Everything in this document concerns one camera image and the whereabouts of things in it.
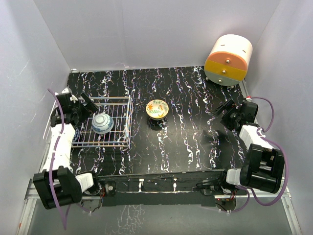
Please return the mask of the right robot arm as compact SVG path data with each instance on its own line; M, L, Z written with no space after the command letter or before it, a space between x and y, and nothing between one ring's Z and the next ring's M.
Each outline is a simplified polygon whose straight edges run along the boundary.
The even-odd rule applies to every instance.
M247 148L247 163L238 169L229 169L226 177L218 181L218 189L230 194L236 186L245 186L269 193L277 193L283 176L284 157L260 132L255 123L258 104L244 100L236 105L232 99L220 105L213 114L222 115L221 124L230 131L238 131Z

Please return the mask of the yellow floral bowl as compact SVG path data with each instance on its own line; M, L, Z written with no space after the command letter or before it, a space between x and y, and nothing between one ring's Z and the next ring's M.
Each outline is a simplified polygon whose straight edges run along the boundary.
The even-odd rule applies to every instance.
M151 100L146 105L146 113L153 120L161 120L165 118L168 112L168 104L160 99Z

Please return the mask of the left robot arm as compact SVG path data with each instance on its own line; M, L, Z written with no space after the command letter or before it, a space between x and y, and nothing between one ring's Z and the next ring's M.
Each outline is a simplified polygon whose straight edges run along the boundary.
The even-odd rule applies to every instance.
M37 193L47 210L56 207L53 195L56 195L59 206L65 206L80 202L83 193L96 195L101 189L94 172L74 175L70 167L72 141L78 133L76 127L98 108L84 93L81 97L86 104L83 104L69 88L56 97L59 103L50 116L51 143L47 160L42 171L33 176Z

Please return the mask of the blue floral bowl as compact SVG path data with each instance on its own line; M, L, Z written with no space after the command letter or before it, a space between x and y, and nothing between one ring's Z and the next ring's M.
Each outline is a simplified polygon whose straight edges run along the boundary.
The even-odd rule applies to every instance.
M106 134L113 128L113 118L105 113L97 114L91 123L92 130L97 134Z

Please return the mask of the red patterned bowl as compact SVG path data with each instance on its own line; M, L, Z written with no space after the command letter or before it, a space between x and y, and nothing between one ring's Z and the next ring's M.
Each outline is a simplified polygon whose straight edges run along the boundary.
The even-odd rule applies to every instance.
M78 142L79 138L80 138L80 129L79 128L75 128L75 134L74 134L74 137L73 137L73 140L72 142Z

